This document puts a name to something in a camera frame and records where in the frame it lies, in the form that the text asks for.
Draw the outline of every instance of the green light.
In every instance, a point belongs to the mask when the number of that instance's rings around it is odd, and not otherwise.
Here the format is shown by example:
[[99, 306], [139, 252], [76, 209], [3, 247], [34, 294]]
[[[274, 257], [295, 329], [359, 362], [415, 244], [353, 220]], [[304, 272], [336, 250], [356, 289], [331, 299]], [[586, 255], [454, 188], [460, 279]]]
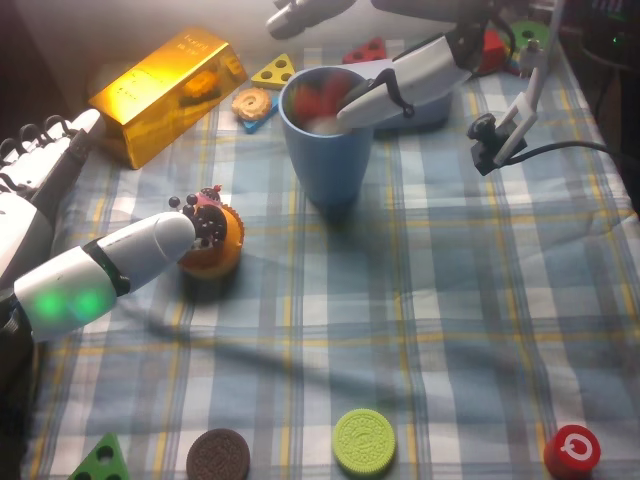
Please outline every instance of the green light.
[[99, 292], [87, 290], [76, 297], [74, 307], [78, 316], [94, 319], [104, 313], [105, 303]]
[[42, 317], [59, 317], [64, 312], [65, 302], [60, 294], [47, 292], [36, 298], [35, 307]]

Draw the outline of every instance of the checkered fabric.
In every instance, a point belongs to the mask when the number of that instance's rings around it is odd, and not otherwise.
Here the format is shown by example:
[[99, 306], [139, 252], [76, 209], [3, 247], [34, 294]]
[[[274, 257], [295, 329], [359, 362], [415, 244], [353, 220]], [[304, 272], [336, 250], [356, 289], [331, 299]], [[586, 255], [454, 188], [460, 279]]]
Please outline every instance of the checkered fabric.
[[[349, 48], [291, 57], [339, 64]], [[598, 437], [596, 479], [640, 478], [640, 225], [613, 162], [573, 148], [482, 177], [470, 157], [470, 123], [526, 84], [469, 81], [443, 128], [376, 139], [342, 226], [305, 199], [281, 119], [246, 135], [231, 98], [139, 171], [93, 156], [58, 251], [220, 183], [242, 261], [220, 285], [171, 268], [52, 343], [24, 478], [67, 478], [114, 432], [132, 479], [185, 479], [216, 427], [247, 440], [252, 480], [345, 478], [332, 427], [359, 407], [395, 429], [389, 479], [546, 479], [546, 440], [568, 423]], [[562, 55], [539, 113], [530, 146], [601, 141]]]

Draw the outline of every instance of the toy cupcake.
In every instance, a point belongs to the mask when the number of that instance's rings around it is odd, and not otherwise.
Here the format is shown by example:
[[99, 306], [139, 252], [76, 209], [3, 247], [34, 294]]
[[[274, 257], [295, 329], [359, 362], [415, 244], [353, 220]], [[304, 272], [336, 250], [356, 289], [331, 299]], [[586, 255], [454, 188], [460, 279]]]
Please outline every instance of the toy cupcake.
[[[220, 201], [220, 185], [203, 188], [188, 195], [182, 213], [196, 229], [196, 240], [178, 265], [189, 275], [211, 280], [233, 270], [240, 261], [244, 225], [237, 212]], [[180, 199], [169, 199], [171, 208], [180, 207]]]

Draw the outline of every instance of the gold box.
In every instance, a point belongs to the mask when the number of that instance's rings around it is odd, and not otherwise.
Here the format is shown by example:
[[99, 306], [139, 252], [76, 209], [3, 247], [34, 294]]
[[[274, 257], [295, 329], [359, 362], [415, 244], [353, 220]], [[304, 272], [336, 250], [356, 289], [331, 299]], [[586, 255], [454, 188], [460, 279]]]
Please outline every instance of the gold box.
[[204, 30], [180, 33], [89, 103], [107, 123], [104, 146], [138, 169], [247, 79], [231, 46]]

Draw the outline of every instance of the blue cup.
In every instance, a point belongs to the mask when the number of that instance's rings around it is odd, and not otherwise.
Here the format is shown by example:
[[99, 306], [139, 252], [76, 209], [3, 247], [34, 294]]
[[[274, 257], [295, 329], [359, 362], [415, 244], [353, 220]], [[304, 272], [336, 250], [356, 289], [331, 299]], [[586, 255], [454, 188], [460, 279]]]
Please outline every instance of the blue cup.
[[352, 77], [354, 86], [364, 80], [345, 68], [316, 67], [296, 73], [280, 94], [280, 116], [293, 169], [307, 197], [320, 210], [348, 206], [357, 199], [369, 163], [373, 128], [316, 135], [295, 125], [295, 119], [289, 119], [286, 110], [297, 85], [320, 86], [336, 71]]

